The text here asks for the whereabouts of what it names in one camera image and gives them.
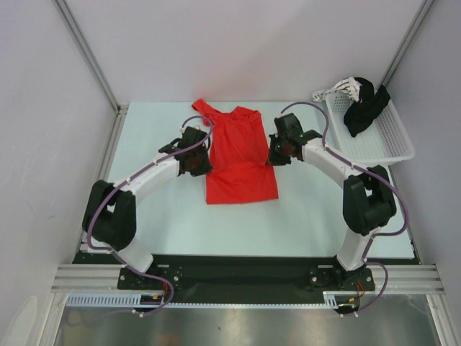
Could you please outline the red tank top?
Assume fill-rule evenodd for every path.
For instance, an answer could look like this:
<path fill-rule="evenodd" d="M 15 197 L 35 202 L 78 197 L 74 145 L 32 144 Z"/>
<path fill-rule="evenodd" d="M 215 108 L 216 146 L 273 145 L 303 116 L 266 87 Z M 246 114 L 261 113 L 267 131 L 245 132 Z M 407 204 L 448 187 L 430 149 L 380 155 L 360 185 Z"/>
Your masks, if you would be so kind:
<path fill-rule="evenodd" d="M 203 99 L 194 102 L 192 109 L 205 117 L 204 125 L 213 125 L 206 203 L 276 200 L 277 179 L 273 167 L 267 165 L 269 146 L 261 113 L 241 106 L 221 112 Z"/>

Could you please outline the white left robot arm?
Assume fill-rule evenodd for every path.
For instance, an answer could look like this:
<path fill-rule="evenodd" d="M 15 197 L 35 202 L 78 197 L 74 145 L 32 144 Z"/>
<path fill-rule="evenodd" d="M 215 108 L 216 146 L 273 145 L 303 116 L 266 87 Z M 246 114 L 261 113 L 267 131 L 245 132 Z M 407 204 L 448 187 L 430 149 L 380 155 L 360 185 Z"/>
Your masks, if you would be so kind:
<path fill-rule="evenodd" d="M 93 240 L 103 243 L 135 270 L 133 277 L 144 288 L 157 284 L 159 271 L 152 266 L 153 255 L 136 236 L 137 206 L 170 179 L 187 172 L 193 177 L 210 172 L 209 142 L 209 133 L 185 127 L 181 137 L 160 148 L 152 162 L 140 170 L 117 182 L 101 179 L 91 188 L 82 221 L 87 244 L 96 249 Z"/>

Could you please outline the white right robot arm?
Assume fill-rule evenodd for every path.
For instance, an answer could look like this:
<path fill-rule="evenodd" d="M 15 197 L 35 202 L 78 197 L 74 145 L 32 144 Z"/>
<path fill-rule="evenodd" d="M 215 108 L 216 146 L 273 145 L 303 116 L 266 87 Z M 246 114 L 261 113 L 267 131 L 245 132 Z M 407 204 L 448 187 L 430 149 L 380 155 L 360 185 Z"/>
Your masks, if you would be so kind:
<path fill-rule="evenodd" d="M 304 131 L 292 113 L 276 117 L 274 124 L 277 132 L 269 136 L 267 165 L 284 166 L 298 159 L 342 188 L 342 216 L 348 229 L 336 255 L 340 266 L 332 271 L 332 280 L 338 288 L 349 289 L 358 281 L 357 270 L 364 266 L 365 249 L 372 236 L 396 214 L 388 173 L 380 165 L 368 169 L 352 163 L 330 147 L 320 133 Z"/>

